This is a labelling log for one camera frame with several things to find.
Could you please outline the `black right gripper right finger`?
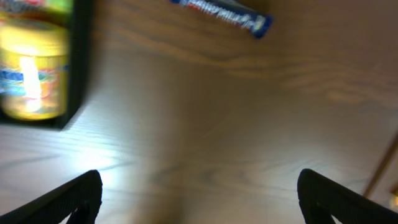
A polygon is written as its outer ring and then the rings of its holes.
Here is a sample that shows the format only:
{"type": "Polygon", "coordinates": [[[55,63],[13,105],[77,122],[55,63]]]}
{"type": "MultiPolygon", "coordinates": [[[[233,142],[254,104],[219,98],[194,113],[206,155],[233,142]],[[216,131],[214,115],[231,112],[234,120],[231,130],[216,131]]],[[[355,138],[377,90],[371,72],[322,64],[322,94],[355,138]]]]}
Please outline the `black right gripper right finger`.
{"type": "Polygon", "coordinates": [[[300,209],[306,224],[397,224],[397,213],[311,170],[297,181],[300,209]]]}

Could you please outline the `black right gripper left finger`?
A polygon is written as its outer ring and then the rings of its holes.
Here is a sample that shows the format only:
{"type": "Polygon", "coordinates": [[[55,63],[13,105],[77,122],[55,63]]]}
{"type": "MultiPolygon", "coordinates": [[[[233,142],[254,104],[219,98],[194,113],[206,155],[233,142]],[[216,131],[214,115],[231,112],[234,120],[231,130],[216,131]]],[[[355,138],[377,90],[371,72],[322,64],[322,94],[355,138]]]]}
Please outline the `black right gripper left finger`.
{"type": "Polygon", "coordinates": [[[89,170],[39,198],[1,215],[1,224],[94,224],[102,204],[103,184],[89,170]]]}

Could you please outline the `yellow round gum container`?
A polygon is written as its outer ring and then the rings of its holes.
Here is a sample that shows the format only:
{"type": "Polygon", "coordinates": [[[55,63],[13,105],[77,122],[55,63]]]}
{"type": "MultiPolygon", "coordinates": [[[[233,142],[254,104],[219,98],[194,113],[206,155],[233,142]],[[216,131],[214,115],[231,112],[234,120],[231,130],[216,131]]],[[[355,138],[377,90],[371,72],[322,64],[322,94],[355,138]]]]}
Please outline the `yellow round gum container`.
{"type": "Polygon", "coordinates": [[[58,25],[10,19],[1,29],[3,111],[19,120],[45,120],[66,110],[68,32],[58,25]]]}

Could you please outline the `Haribo gummy candy bag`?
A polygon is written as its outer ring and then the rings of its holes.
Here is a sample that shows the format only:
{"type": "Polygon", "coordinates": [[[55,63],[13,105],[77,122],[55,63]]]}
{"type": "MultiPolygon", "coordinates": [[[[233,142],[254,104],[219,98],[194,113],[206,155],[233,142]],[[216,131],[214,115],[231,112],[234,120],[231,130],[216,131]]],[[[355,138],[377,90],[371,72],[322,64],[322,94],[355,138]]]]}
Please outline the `Haribo gummy candy bag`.
{"type": "Polygon", "coordinates": [[[73,10],[74,0],[1,0],[1,20],[9,17],[64,19],[73,10]]]}

